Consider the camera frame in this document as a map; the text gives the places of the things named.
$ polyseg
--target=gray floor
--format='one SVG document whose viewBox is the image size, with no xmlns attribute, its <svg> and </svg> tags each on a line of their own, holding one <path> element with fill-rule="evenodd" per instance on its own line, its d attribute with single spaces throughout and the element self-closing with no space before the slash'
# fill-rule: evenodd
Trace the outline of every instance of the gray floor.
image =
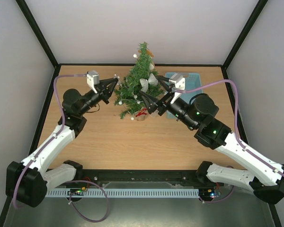
<svg viewBox="0 0 284 227">
<path fill-rule="evenodd" d="M 65 198 L 45 198 L 36 208 L 10 208 L 8 227 L 272 227 L 268 205 L 235 192 L 227 201 L 202 204 L 198 199 L 110 199 L 111 212 L 101 223 L 81 219 Z M 83 198 L 77 208 L 91 219 L 106 211 L 102 198 Z"/>
</svg>

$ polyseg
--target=black frame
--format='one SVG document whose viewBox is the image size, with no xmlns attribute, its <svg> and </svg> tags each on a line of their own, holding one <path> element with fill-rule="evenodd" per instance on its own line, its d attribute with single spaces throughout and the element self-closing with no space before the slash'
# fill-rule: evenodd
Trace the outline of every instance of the black frame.
<svg viewBox="0 0 284 227">
<path fill-rule="evenodd" d="M 69 63 L 65 63 L 65 64 L 60 64 L 58 63 L 58 61 L 56 60 L 53 52 L 51 51 L 45 37 L 43 36 L 37 22 L 35 21 L 33 14 L 31 13 L 28 5 L 26 4 L 25 0 L 15 0 L 19 6 L 19 8 L 21 9 L 23 15 L 25 16 L 25 18 L 27 19 L 30 27 L 32 28 L 32 30 L 34 31 L 37 39 L 39 40 L 41 46 L 43 47 L 47 57 L 49 58 L 50 62 L 52 63 L 53 67 L 54 67 L 54 73 L 53 73 L 53 77 L 52 77 L 52 81 L 51 84 L 49 86 L 46 98 L 45 98 L 45 102 L 44 102 L 44 106 L 42 108 L 41 111 L 41 115 L 40 115 L 40 119 L 38 122 L 38 126 L 37 129 L 35 131 L 35 135 L 34 135 L 34 139 L 30 148 L 29 153 L 32 153 L 38 146 L 39 140 L 40 140 L 40 136 L 43 130 L 43 126 L 44 126 L 44 122 L 47 116 L 47 111 L 51 102 L 51 98 L 53 96 L 53 80 L 55 77 L 57 77 L 59 75 L 60 69 L 62 65 L 95 65 L 95 66 L 133 66 L 133 64 L 109 64 L 109 63 L 102 63 L 102 64 L 69 64 Z M 199 66 L 199 67 L 220 67 L 222 70 L 222 74 L 223 74 L 223 78 L 224 79 L 229 79 L 228 74 L 227 74 L 227 69 L 230 65 L 230 63 L 232 62 L 233 58 L 235 57 L 236 53 L 238 52 L 239 48 L 241 47 L 241 45 L 243 44 L 245 38 L 247 37 L 249 31 L 251 30 L 251 28 L 253 27 L 254 23 L 256 22 L 258 16 L 260 15 L 261 11 L 263 10 L 264 6 L 266 5 L 266 3 L 268 2 L 268 0 L 259 0 L 258 3 L 256 4 L 254 10 L 252 11 L 249 19 L 247 20 L 243 30 L 241 31 L 237 41 L 235 42 L 233 48 L 231 49 L 229 55 L 227 56 L 225 62 L 223 65 L 216 65 L 216 64 L 156 64 L 156 66 L 188 66 L 188 67 L 192 67 L 192 66 Z M 234 111 L 234 94 L 233 94 L 233 90 L 231 88 L 231 86 L 229 84 L 226 84 L 226 88 L 227 88 L 227 92 L 229 95 L 229 99 L 231 102 L 231 106 L 232 109 Z M 242 120 L 241 120 L 241 116 L 238 114 L 238 129 L 239 129 L 239 133 L 241 136 L 241 139 L 248 143 L 245 131 L 244 131 L 244 127 L 242 124 Z M 164 174 L 170 174 L 171 176 L 180 176 L 180 178 L 183 178 L 183 176 L 187 173 L 190 172 L 194 172 L 195 170 L 192 171 L 187 171 L 187 170 L 178 170 L 178 171 L 135 171 L 138 175 L 141 174 L 141 172 L 147 172 L 147 173 L 164 173 Z M 99 173 L 98 170 L 86 170 L 86 172 L 94 174 L 94 173 Z M 121 170 L 103 170 L 101 172 L 115 172 L 115 174 L 117 174 L 117 172 L 122 172 Z M 11 204 L 12 199 L 10 197 L 7 197 L 4 207 L 2 209 L 1 212 L 1 216 L 0 216 L 0 227 L 2 227 L 4 225 L 10 204 Z M 275 206 L 269 204 L 269 208 L 271 211 L 271 215 L 272 218 L 274 220 L 275 226 L 276 227 L 281 227 L 281 222 L 279 219 L 279 216 L 276 212 Z"/>
</svg>

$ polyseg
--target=robotic arm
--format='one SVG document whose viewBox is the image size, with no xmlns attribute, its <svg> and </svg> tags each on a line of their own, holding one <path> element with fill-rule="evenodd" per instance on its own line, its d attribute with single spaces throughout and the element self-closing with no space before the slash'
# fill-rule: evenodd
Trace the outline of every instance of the robotic arm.
<svg viewBox="0 0 284 227">
<path fill-rule="evenodd" d="M 284 164 L 281 165 L 266 158 L 240 140 L 246 146 L 243 149 L 237 142 L 234 132 L 215 119 L 219 107 L 207 94 L 198 94 L 193 97 L 194 101 L 191 105 L 181 99 L 181 93 L 174 90 L 185 89 L 185 78 L 182 75 L 174 74 L 171 78 L 157 76 L 157 80 L 167 91 L 161 100 L 140 91 L 149 114 L 157 112 L 159 116 L 162 116 L 169 111 L 189 130 L 197 130 L 194 137 L 203 146 L 229 156 L 247 169 L 221 167 L 204 161 L 197 170 L 199 181 L 222 182 L 242 187 L 253 192 L 259 199 L 272 204 L 278 203 L 284 197 L 284 178 L 278 173 L 278 171 L 284 173 Z M 267 167 L 256 157 L 272 165 L 275 170 Z"/>
<path fill-rule="evenodd" d="M 6 195 L 13 196 L 16 183 L 23 169 L 29 165 L 25 175 L 21 179 L 17 192 L 17 200 L 31 207 L 38 206 L 44 199 L 47 191 L 62 183 L 73 179 L 82 178 L 83 166 L 73 161 L 66 161 L 60 167 L 47 172 L 48 167 L 62 149 L 72 142 L 83 130 L 86 118 L 83 117 L 91 107 L 100 101 L 109 103 L 118 78 L 99 80 L 96 71 L 87 73 L 87 84 L 91 88 L 89 92 L 81 95 L 75 89 L 67 90 L 63 95 L 63 112 L 65 125 L 62 127 L 62 118 L 58 121 L 53 133 L 32 154 L 20 163 L 12 162 L 7 168 Z"/>
</svg>

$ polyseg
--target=perforated metal strip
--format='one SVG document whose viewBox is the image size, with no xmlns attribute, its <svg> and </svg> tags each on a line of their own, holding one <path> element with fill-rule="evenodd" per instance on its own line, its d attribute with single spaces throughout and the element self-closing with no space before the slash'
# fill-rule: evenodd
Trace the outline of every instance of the perforated metal strip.
<svg viewBox="0 0 284 227">
<path fill-rule="evenodd" d="M 198 189 L 104 189 L 109 198 L 199 198 Z M 46 197 L 67 197 L 70 189 L 56 188 Z M 89 189 L 73 197 L 104 198 L 100 189 Z"/>
</svg>

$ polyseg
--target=white ornament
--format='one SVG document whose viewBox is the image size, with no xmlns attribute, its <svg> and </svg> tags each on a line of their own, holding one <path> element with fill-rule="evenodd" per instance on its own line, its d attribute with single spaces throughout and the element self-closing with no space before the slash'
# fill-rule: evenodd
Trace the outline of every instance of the white ornament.
<svg viewBox="0 0 284 227">
<path fill-rule="evenodd" d="M 140 79 L 140 84 L 142 86 L 141 91 L 147 92 L 148 84 L 156 86 L 156 85 L 158 85 L 158 80 L 156 79 L 156 77 L 153 74 L 151 74 L 150 77 L 148 78 L 148 80 Z"/>
<path fill-rule="evenodd" d="M 150 64 L 150 70 L 153 70 L 155 66 L 153 64 Z"/>
</svg>

